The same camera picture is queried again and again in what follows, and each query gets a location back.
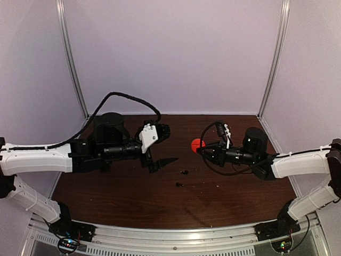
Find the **right aluminium frame post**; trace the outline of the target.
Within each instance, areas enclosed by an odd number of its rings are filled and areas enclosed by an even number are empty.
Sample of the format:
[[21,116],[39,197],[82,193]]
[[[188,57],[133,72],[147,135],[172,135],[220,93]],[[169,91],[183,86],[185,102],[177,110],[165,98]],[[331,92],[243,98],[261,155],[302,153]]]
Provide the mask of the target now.
[[278,26],[277,39],[274,47],[273,58],[270,66],[269,75],[266,82],[265,91],[263,94],[261,106],[259,108],[257,117],[258,119],[262,119],[267,107],[267,104],[270,99],[271,91],[274,85],[275,76],[278,71],[278,66],[280,62],[281,52],[283,49],[283,45],[286,38],[288,23],[289,23],[289,15],[290,15],[290,0],[283,0],[281,11],[280,11],[280,20]]

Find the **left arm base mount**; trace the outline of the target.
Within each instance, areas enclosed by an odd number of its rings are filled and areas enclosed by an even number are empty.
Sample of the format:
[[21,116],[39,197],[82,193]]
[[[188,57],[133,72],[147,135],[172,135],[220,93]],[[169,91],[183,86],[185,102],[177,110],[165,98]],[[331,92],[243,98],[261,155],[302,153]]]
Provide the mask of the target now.
[[80,246],[81,241],[91,242],[95,233],[95,226],[72,221],[69,208],[58,202],[60,209],[60,218],[54,223],[47,222],[49,232],[51,232],[57,239],[57,249],[64,255],[74,253]]

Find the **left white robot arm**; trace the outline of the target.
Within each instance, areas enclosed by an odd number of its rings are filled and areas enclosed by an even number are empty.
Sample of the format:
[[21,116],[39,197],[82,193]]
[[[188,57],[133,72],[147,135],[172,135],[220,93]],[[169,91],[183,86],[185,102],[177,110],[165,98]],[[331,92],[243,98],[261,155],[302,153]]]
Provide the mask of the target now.
[[77,231],[68,207],[42,196],[26,185],[19,173],[63,172],[87,173],[109,170],[116,161],[139,159],[141,166],[155,173],[175,158],[152,160],[150,148],[168,139],[171,134],[166,124],[145,121],[137,135],[131,137],[118,113],[95,116],[93,131],[86,139],[75,138],[61,146],[19,146],[1,138],[1,198],[13,199],[27,211],[40,216],[56,227],[65,237]]

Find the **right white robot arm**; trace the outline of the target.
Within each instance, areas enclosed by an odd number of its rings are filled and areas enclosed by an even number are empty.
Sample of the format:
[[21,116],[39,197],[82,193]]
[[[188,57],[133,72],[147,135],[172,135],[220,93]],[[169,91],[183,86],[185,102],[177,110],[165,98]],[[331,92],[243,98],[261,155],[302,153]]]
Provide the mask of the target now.
[[249,127],[241,146],[234,146],[228,126],[214,123],[220,141],[205,144],[203,138],[193,140],[192,149],[200,154],[204,163],[223,167],[225,163],[245,165],[256,177],[272,181],[295,175],[325,174],[327,179],[308,194],[289,201],[273,224],[277,235],[285,235],[294,223],[307,214],[331,202],[340,200],[340,139],[317,149],[287,154],[267,152],[267,134],[256,127]]

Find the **black earbud lower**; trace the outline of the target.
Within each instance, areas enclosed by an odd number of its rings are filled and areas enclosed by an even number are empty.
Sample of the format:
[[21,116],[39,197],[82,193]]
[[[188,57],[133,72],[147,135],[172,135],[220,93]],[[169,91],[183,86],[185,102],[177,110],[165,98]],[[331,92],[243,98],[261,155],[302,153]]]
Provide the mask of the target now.
[[180,182],[177,182],[175,185],[176,185],[176,187],[184,187],[184,184],[180,183]]

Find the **red earbud charging case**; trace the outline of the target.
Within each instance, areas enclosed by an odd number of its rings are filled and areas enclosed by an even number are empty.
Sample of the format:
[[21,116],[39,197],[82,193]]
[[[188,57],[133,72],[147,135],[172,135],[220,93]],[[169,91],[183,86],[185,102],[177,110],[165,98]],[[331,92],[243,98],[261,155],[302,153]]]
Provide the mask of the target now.
[[200,148],[200,147],[205,147],[206,146],[206,143],[201,140],[200,138],[196,138],[194,140],[192,140],[191,142],[191,149],[194,153],[197,153],[197,150]]

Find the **aluminium front rail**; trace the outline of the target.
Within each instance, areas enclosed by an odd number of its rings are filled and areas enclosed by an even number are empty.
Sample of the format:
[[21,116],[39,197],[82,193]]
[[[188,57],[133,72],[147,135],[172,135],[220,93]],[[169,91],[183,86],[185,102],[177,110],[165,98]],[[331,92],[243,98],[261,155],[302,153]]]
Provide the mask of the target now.
[[138,229],[95,225],[91,242],[74,255],[283,255],[281,242],[293,240],[287,255],[330,255],[318,216],[299,222],[290,236],[259,240],[255,224],[198,229]]

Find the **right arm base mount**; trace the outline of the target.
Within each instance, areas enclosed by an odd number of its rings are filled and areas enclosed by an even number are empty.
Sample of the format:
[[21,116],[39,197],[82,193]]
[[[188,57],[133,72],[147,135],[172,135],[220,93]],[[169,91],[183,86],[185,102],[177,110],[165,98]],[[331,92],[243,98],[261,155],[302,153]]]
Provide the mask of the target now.
[[290,200],[282,207],[276,220],[261,222],[254,226],[258,241],[271,240],[273,250],[281,255],[296,250],[304,242],[310,230],[310,220],[306,215],[306,232],[299,242],[294,242],[293,233],[299,232],[301,228],[298,220],[293,220],[288,214],[292,202],[293,200]]

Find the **aluminium frame post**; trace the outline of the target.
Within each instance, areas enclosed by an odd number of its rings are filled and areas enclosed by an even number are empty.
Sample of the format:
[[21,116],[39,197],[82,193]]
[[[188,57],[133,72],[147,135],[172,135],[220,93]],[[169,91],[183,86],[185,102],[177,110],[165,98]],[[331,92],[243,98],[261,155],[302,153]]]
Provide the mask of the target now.
[[73,87],[75,89],[75,94],[77,101],[80,106],[80,110],[82,112],[82,116],[84,119],[87,119],[89,117],[89,113],[86,107],[85,99],[80,87],[80,82],[77,74],[77,69],[74,61],[74,56],[72,53],[72,47],[71,47],[71,41],[70,41],[70,36],[69,36],[69,31],[68,31],[68,25],[67,25],[67,17],[66,17],[66,9],[64,5],[63,0],[56,0],[56,12],[58,15],[59,19],[59,24],[60,24],[60,29],[61,29],[61,35],[62,35],[62,40],[63,40],[63,45],[64,45],[64,50],[66,53],[66,60],[67,60],[67,65],[69,68],[70,76],[71,76],[71,81],[73,84]]
[[258,119],[262,119],[267,107],[267,104],[270,99],[271,91],[274,85],[275,76],[278,71],[278,66],[280,62],[281,52],[283,49],[283,45],[286,38],[288,23],[289,23],[289,15],[290,15],[290,0],[283,0],[281,11],[280,11],[280,20],[278,26],[277,39],[274,47],[273,58],[270,66],[269,75],[266,82],[265,91],[263,94],[261,106],[259,108],[257,117]]

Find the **left aluminium frame post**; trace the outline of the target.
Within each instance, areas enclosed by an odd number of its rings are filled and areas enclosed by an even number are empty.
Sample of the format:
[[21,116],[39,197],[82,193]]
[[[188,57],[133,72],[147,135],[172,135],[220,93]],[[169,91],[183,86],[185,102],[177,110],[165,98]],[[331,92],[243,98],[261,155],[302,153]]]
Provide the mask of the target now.
[[89,117],[89,113],[86,107],[85,99],[80,87],[80,82],[77,74],[77,69],[74,61],[74,56],[72,53],[72,47],[71,47],[71,41],[70,41],[70,36],[69,36],[69,31],[68,31],[68,25],[67,25],[67,17],[66,17],[66,9],[64,5],[63,0],[56,0],[56,12],[58,15],[59,19],[59,24],[60,24],[60,29],[61,29],[61,35],[62,35],[62,40],[63,40],[63,45],[64,45],[64,50],[66,53],[66,60],[67,60],[67,65],[69,68],[70,76],[71,76],[71,81],[73,84],[73,87],[75,89],[75,94],[77,101],[80,106],[80,110],[82,112],[82,116],[84,119],[87,119]]

